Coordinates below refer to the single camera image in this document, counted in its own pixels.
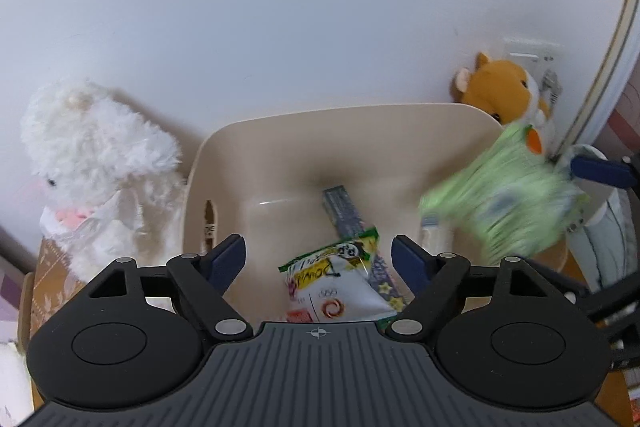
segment plush toy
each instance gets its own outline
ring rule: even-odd
[[[548,152],[555,127],[550,110],[540,97],[538,84],[523,67],[510,60],[491,60],[479,53],[476,71],[462,68],[455,84],[461,93],[459,102],[473,105],[490,114],[498,123],[520,122],[532,125],[530,148],[538,153]]]
[[[149,266],[181,253],[177,141],[106,89],[88,81],[41,87],[22,119],[22,142],[50,200],[43,232],[79,280],[118,257]]]

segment green blurred bag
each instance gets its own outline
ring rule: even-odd
[[[471,165],[420,200],[423,216],[435,215],[478,237],[490,266],[554,245],[589,199],[543,155],[529,151],[528,129],[507,126]]]

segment white wall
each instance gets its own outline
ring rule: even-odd
[[[42,201],[18,120],[39,84],[90,77],[198,141],[232,121],[339,105],[449,100],[503,36],[565,46],[571,124],[622,0],[0,0],[0,227],[31,253]]]

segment wooden edge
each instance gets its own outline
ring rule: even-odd
[[[33,298],[33,282],[35,273],[29,272],[22,282],[20,309],[18,311],[18,351],[25,354],[31,336],[31,298]]]

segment electrical socket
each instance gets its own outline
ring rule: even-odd
[[[562,46],[529,39],[504,39],[502,58],[522,66],[540,86],[545,71],[557,69]]]

